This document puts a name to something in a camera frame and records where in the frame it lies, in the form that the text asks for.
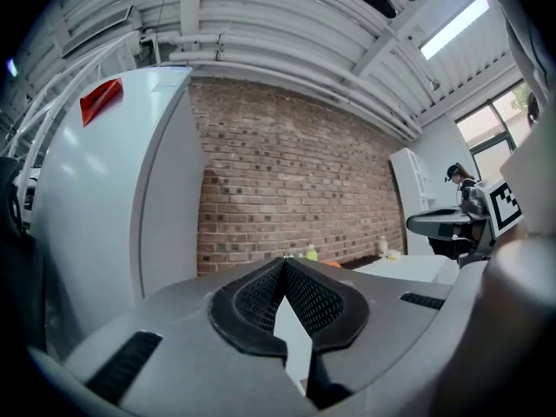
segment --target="skylight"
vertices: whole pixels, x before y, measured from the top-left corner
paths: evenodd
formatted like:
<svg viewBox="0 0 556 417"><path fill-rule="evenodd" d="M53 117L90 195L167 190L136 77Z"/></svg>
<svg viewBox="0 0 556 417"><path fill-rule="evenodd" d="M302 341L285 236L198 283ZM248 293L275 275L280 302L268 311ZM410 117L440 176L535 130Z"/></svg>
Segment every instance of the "skylight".
<svg viewBox="0 0 556 417"><path fill-rule="evenodd" d="M17 76L17 68L16 65L14 64L14 59L10 59L7 63L8 65L8 71L10 72L11 75L13 75L14 77Z"/></svg>
<svg viewBox="0 0 556 417"><path fill-rule="evenodd" d="M485 12L489 6L487 0L474 0L467 6L452 22L446 25L436 36L425 43L420 51L428 60L438 51L454 40L467 26L477 20Z"/></svg>

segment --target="pipe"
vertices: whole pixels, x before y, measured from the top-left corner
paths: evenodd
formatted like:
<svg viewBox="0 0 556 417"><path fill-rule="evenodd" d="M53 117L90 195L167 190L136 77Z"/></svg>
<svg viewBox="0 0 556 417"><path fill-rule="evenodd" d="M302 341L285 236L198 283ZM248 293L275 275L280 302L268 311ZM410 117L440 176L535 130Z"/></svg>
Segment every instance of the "pipe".
<svg viewBox="0 0 556 417"><path fill-rule="evenodd" d="M331 7L317 3L315 0L230 0L237 2L257 3L267 6L270 10L286 10L292 11L297 16L307 17L313 20L316 25L321 25L326 20L327 26L361 47L366 48L375 37L370 35L367 30L361 27L355 20L347 20L337 10Z"/></svg>
<svg viewBox="0 0 556 417"><path fill-rule="evenodd" d="M394 48L393 49L394 56L398 57L398 59L413 73L417 76L417 81L419 85L423 88L425 93L427 94L428 98L430 99L430 103L436 103L434 100L434 93L430 89L429 83L432 82L432 79L429 79L425 73L423 73L422 69L415 66L414 63L411 62L407 54L403 51L403 48Z"/></svg>
<svg viewBox="0 0 556 417"><path fill-rule="evenodd" d="M304 62L308 62L313 64L316 67L325 69L329 72L332 72L334 74L336 74L337 76L341 76L344 79L348 80L349 82L354 83L355 85L359 86L360 88L363 88L367 93L369 93L373 98L373 89L371 87L371 85L367 82L365 82L363 79L361 79L358 76L355 76L354 74L352 74L350 71L346 71L343 68L334 65L332 63L328 63L325 60L322 60L318 57L315 56L311 56L308 53L306 53L305 51L299 51L296 50L290 46L287 45L282 45L282 44L278 44L278 43L273 43L273 42L269 42L267 40L260 40L260 39L254 39L254 38L250 38L250 37L242 37L242 36L231 36L228 34L224 34L224 35L202 35L202 37L198 37L198 36L179 36L177 37L174 41L176 43L191 43L192 41L196 40L196 39L202 39L203 41L206 41L206 43L216 43L218 42L218 44L220 44L221 46L224 46L226 43L229 44L233 44L233 45L237 45L237 46L245 46L245 47L252 47L252 48L259 48L261 50L269 50L269 51L273 51L277 54L281 54L281 55L287 55L287 56L291 56L294 58L297 58L299 60L302 60ZM192 56L187 56L188 53L183 53L183 52L174 52L174 53L170 53L170 61L174 62L174 61L182 61L182 60L191 60L193 59ZM377 104L377 107L379 107L378 109L380 111L382 111L382 115L385 117L389 117L392 116L392 121L396 122L397 119L395 119L395 117L393 116L393 113L396 111L395 107L392 107L388 104L387 108L389 108L391 110L390 113L384 114L384 109L381 109L381 103L377 102L375 103ZM419 126L415 123L415 121L413 119L411 119L409 116L405 115L404 113L400 113L400 117L407 122L407 124L413 126L416 130L419 131ZM397 125L400 128L405 129L406 125L404 125L402 122L397 121Z"/></svg>
<svg viewBox="0 0 556 417"><path fill-rule="evenodd" d="M310 88L314 91L324 93L327 96L333 97L334 99L337 99L340 102L343 102L347 105L351 105L354 108L356 108L357 110L364 113L366 116L370 117L370 119L367 119L367 121L372 123L375 127L381 129L385 133L387 133L389 135L395 134L403 141L406 141L406 140L409 139L408 137L402 135L400 131L394 129L391 124L389 124L388 122L384 122L380 118L377 118L377 116L375 114L371 113L368 109L363 108L358 103L355 103L355 102L351 101L350 99L347 99L345 96L341 96L337 93L334 93L333 91L330 91L329 89L323 88L322 86L316 85L316 84L311 83L311 82L304 81L304 80L302 80L298 77L293 77L291 75L284 74L284 73L281 73L281 72L278 72L278 71L273 71L271 69L265 69L265 68L260 68L260 67L257 67L257 66L247 65L247 64L244 64L244 63L220 62L220 61L215 63L214 61L188 60L188 61L185 61L183 63L168 63L168 64L222 66L222 67L226 67L226 68L236 68L236 69L239 69L239 70L254 71L254 72L257 72L257 73L260 73L260 74L265 74L265 75L272 76L272 77L278 77L282 80L297 83L297 84L300 84L300 85L305 86L307 88Z"/></svg>
<svg viewBox="0 0 556 417"><path fill-rule="evenodd" d="M36 109L38 108L39 104L44 100L46 93L49 91L49 89L53 88L54 85L56 85L57 83L61 82L68 74L70 74L71 72L73 72L75 69L79 68L83 63L88 62L88 60L93 57L95 54L98 54L100 50L102 50L103 48L106 48L106 45L100 46L98 48L94 48L93 50L85 53L83 56L79 57L75 62L73 62L66 70L64 70L62 73L57 73L55 74L50 80L49 82L43 86L43 88L41 89L41 91L38 93L38 96L35 98L35 100L33 100L33 102L31 103L31 106L29 107L29 109L27 110L27 113L25 113L25 117L23 118L21 124L19 125L19 128L17 129L16 135L14 136L14 138L16 136L21 136L21 131L26 129L27 127L27 123L30 122L30 119L34 117ZM12 144L12 148L10 148L10 152L11 154L8 154L9 157L12 157L13 154L16 151L16 147L17 147L17 143L14 142Z"/></svg>
<svg viewBox="0 0 556 417"><path fill-rule="evenodd" d="M272 27L275 31L286 32L295 39L315 43L321 48L328 49L342 56L350 62L355 62L354 57L362 56L374 37L368 34L366 44L355 42L348 36L342 35L327 23L315 23L307 17L296 14L289 15L283 10L275 8L262 9L261 7L213 7L208 6L200 10L199 19L202 22L233 22L261 26L263 30Z"/></svg>
<svg viewBox="0 0 556 417"><path fill-rule="evenodd" d="M18 143L19 139L21 138L21 136L23 136L25 133L27 133L27 131L32 129L38 123L38 121L41 119L41 117L43 117L44 114L46 114L49 111L49 109L52 108L52 105L54 104L55 100L56 99L54 99L53 101L50 101L46 105L44 105L40 110L38 110L38 112L33 116L33 118L30 121L27 122L27 124L24 127L20 127L20 129L12 137L10 143L8 145L6 145L6 147L4 147L4 149L0 153L0 156L3 155L4 151L8 147L10 147L10 149L8 150L8 155L7 156L8 157L14 157L14 154L16 153L17 143Z"/></svg>
<svg viewBox="0 0 556 417"><path fill-rule="evenodd" d="M179 62L188 62L190 60L206 60L217 63L218 50L214 51L187 51L180 53L182 60Z"/></svg>
<svg viewBox="0 0 556 417"><path fill-rule="evenodd" d="M152 42L153 38L158 39L158 43L172 43L180 35L179 31L147 32L142 35L141 43Z"/></svg>
<svg viewBox="0 0 556 417"><path fill-rule="evenodd" d="M357 102L361 103L362 105L367 105L368 106L368 102L369 102L368 98L366 98L361 93L358 93L357 91L355 91L353 89L349 89L349 88L337 83L331 77L324 76L323 74L314 72L310 69L305 69L305 68L302 68L302 67L300 67L298 65L295 65L295 64L292 64L292 63L285 63L285 62L280 61L280 60L267 58L265 56L257 56L257 55L249 54L249 53L228 52L228 51L223 51L223 52L216 51L216 52L218 53L218 57L217 57L218 61L223 60L223 61L227 61L227 62L246 63L246 64L250 64L250 65L259 66L259 67L264 68L264 69L272 68L272 69L279 70L279 71L284 71L284 72L287 72L287 73L290 73L290 74L293 74L293 75L301 76L301 77L306 78L310 81L313 81L313 82L315 82L319 85L326 85L326 86L338 91L340 94L348 96L351 99L354 99ZM382 107L380 107L380 106L373 107L373 108L370 109L370 112L373 113L374 117L377 117L379 119L381 119L381 118L390 119L394 125L396 125L398 128L400 128L404 132L406 132L409 137L411 137L412 139L415 138L415 134L412 132L411 129L409 129L406 125L404 125L398 119L393 118L391 113L388 113Z"/></svg>
<svg viewBox="0 0 556 417"><path fill-rule="evenodd" d="M381 73L381 70L377 69L376 72L373 73L375 74L373 79L379 79L382 74L380 80L386 91L390 91L395 94L391 88L400 89L403 94L406 95L404 105L407 107L409 112L420 113L423 110L426 110L427 104L423 103L417 94L420 87L419 78L417 76L413 76L413 79L415 80L411 82L411 71L409 73L410 76L406 79L402 78L402 76L404 76L404 71L407 72L405 65L392 54L389 58L390 60L381 63L381 68L386 72Z"/></svg>

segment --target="black mesh grille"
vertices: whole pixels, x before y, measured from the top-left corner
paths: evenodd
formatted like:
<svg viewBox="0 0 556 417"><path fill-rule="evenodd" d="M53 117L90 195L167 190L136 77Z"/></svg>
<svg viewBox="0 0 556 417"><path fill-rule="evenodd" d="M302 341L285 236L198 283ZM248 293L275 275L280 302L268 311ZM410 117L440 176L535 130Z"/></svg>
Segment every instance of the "black mesh grille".
<svg viewBox="0 0 556 417"><path fill-rule="evenodd" d="M340 316L343 303L338 294L295 268L288 267L286 274L286 296L309 335L325 328Z"/></svg>
<svg viewBox="0 0 556 417"><path fill-rule="evenodd" d="M276 311L280 306L281 296L277 292L281 268L275 268L265 275L247 284L237 295L237 311L249 321L266 332L275 329Z"/></svg>
<svg viewBox="0 0 556 417"><path fill-rule="evenodd" d="M273 336L284 296L313 340L316 354L347 348L369 316L367 301L357 290L282 258L218 290L208 316L222 338L243 353L281 357L285 362L286 342Z"/></svg>
<svg viewBox="0 0 556 417"><path fill-rule="evenodd" d="M412 304L417 304L418 306L423 306L424 308L431 308L440 310L444 306L444 300L440 298L433 298L432 296L425 296L419 294L412 294L407 292L400 297L400 300L407 301Z"/></svg>

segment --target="cable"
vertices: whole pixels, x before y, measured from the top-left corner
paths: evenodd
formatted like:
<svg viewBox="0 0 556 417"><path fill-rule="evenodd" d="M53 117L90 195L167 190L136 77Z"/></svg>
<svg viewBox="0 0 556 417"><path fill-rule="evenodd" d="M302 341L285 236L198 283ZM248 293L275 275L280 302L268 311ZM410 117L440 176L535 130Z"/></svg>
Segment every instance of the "cable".
<svg viewBox="0 0 556 417"><path fill-rule="evenodd" d="M154 48L158 48L158 28L160 27L160 20L162 18L162 10L164 9L164 2L166 2L166 0L162 0L162 4L160 5L160 12L158 13L158 21L156 22L155 41L153 42Z"/></svg>

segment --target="bottle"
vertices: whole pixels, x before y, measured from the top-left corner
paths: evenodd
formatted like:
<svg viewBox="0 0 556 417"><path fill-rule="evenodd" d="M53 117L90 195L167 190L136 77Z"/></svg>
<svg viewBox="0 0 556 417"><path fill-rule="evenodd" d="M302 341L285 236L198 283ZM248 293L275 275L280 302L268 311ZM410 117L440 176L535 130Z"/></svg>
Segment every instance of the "bottle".
<svg viewBox="0 0 556 417"><path fill-rule="evenodd" d="M381 236L381 238L379 239L379 256L386 256L386 253L388 251L388 243L386 241L386 236Z"/></svg>
<svg viewBox="0 0 556 417"><path fill-rule="evenodd" d="M319 261L319 254L316 253L314 244L309 244L306 257L308 260Z"/></svg>

